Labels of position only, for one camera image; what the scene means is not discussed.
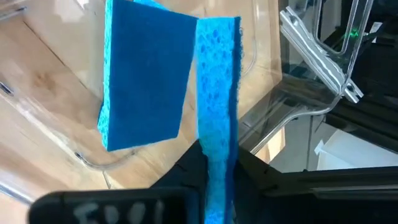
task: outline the sponge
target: sponge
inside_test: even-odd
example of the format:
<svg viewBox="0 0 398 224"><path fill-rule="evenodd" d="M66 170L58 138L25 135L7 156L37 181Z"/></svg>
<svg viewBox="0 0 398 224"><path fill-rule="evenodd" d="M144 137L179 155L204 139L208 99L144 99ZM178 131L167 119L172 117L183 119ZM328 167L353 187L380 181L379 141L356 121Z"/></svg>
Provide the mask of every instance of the sponge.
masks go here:
<svg viewBox="0 0 398 224"><path fill-rule="evenodd" d="M238 156L240 17L200 19L197 24L198 138L208 158L205 223L230 223Z"/></svg>
<svg viewBox="0 0 398 224"><path fill-rule="evenodd" d="M197 18L152 3L106 1L98 129L108 151L178 134Z"/></svg>

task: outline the transparent plastic panel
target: transparent plastic panel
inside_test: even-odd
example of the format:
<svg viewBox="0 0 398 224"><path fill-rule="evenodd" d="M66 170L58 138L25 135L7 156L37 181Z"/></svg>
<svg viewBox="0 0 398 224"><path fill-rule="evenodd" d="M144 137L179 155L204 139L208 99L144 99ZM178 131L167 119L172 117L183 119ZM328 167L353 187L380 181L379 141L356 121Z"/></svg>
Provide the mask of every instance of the transparent plastic panel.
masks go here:
<svg viewBox="0 0 398 224"><path fill-rule="evenodd" d="M321 0L158 2L197 17L241 16L239 143L255 153L291 119L326 113L342 96L359 94L349 77L373 1L353 1L347 24L353 23L341 35L346 38L339 52L322 42L344 26L342 1L325 1L321 29L316 27ZM149 187L196 140L195 61L178 137L106 152L96 130L103 97L105 1L28 2L24 15L0 21L0 100L54 142L54 150L88 169L106 171L114 188Z"/></svg>

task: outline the sponge edge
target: sponge edge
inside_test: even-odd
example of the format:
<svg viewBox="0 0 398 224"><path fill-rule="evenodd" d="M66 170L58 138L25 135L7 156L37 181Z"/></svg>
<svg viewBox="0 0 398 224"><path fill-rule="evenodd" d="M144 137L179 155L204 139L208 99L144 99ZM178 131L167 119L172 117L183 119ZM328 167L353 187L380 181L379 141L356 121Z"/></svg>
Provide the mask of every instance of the sponge edge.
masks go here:
<svg viewBox="0 0 398 224"><path fill-rule="evenodd" d="M108 151L177 137L196 24L197 18L164 8L106 1L98 129Z"/></svg>
<svg viewBox="0 0 398 224"><path fill-rule="evenodd" d="M239 25L239 17L200 19L197 24L198 137L208 157L209 173L205 223L230 223L232 217L241 73Z"/></svg>

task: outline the wooden table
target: wooden table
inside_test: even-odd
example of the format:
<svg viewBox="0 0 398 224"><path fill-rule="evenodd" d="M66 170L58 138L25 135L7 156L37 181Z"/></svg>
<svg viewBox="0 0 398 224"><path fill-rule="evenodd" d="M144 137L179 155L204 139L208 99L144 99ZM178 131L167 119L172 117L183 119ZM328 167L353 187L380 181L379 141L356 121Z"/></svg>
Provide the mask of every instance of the wooden table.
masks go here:
<svg viewBox="0 0 398 224"><path fill-rule="evenodd" d="M17 2L27 6L24 16L0 22L0 81L14 90L14 96L0 93L0 183L10 189L29 186L21 191L32 200L54 190L106 189L103 175L111 188L151 186L196 140L195 65L176 139L134 149L135 155L106 172L90 169L76 152L92 163L107 164L133 150L106 152L96 130L103 92L104 1ZM257 6L240 0L163 2L199 17L242 16L243 67L254 55L256 62L241 79L239 117L280 81L277 1ZM17 7L9 1L3 6ZM253 25L253 18L261 23ZM259 157L272 159L283 146L282 130Z"/></svg>

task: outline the clear plastic container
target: clear plastic container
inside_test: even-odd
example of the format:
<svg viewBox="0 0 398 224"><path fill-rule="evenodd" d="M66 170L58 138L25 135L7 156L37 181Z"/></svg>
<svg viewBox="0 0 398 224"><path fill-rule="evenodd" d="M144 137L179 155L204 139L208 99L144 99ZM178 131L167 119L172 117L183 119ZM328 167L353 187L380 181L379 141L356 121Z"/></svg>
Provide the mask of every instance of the clear plastic container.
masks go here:
<svg viewBox="0 0 398 224"><path fill-rule="evenodd" d="M290 6L303 21L307 39L314 39L310 34L318 33L314 24L319 21L319 17L314 16L318 11L314 9L319 9L316 6L322 0L314 0L315 6L307 7L303 6L308 1L289 1L290 5L286 2L159 0L172 11L197 17L241 16L244 57L238 105L239 143L253 153L266 145L291 119L326 113L345 94L372 0L354 0L358 10L352 12L356 19L349 31L356 32L347 33L347 48L341 54L317 41L321 46L317 49L325 56L324 60L329 60L329 65L335 65L335 69L343 74L339 77L342 82L332 89L313 71L318 68L325 72L329 67L319 63L309 66L307 62L311 62L314 55L298 52L296 46L300 44L291 44L292 40L299 40L301 44L303 40L297 37L287 40L286 33L281 33L284 22L280 12L287 11ZM333 10L325 11L324 15L341 10L337 7L339 4L340 1L327 1L325 7ZM36 44L37 49L27 48L25 52L20 51L28 46L28 40L16 39L20 44L26 44L21 48L0 45L10 49L0 49L9 53L0 58L0 100L14 107L37 131L53 141L59 147L54 150L63 150L88 169L106 171L113 187L136 188L153 184L196 140L195 62L178 137L148 146L106 152L96 130L103 97L104 1L28 1L23 20L45 45ZM330 21L322 21L321 39L330 35L340 23L339 19L332 25ZM3 30L10 27L0 24ZM22 38L19 34L16 33L16 37Z"/></svg>

